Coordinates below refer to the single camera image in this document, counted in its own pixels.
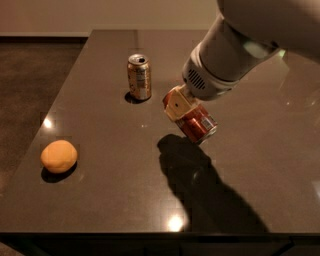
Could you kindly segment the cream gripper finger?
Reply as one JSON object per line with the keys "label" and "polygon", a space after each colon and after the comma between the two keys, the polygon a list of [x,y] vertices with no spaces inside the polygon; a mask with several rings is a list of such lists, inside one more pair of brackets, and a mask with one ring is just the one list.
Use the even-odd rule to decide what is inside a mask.
{"label": "cream gripper finger", "polygon": [[171,121],[181,119],[194,109],[199,101],[186,84],[172,88],[163,99],[164,111]]}

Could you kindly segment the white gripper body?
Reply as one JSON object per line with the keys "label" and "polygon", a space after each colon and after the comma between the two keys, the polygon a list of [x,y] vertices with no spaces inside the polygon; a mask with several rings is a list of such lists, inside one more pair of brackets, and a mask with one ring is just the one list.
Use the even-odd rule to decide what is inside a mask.
{"label": "white gripper body", "polygon": [[236,31],[219,15],[191,52],[183,67],[183,80],[194,97],[213,100],[232,90],[249,71],[277,51],[277,47]]}

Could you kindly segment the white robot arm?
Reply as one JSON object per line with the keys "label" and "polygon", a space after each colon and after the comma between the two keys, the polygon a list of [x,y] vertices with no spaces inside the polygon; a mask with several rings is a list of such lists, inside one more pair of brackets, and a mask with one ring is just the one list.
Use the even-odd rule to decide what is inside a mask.
{"label": "white robot arm", "polygon": [[183,67],[184,84],[164,98],[172,121],[231,90],[280,49],[320,60],[320,0],[217,0],[217,6],[216,21]]}

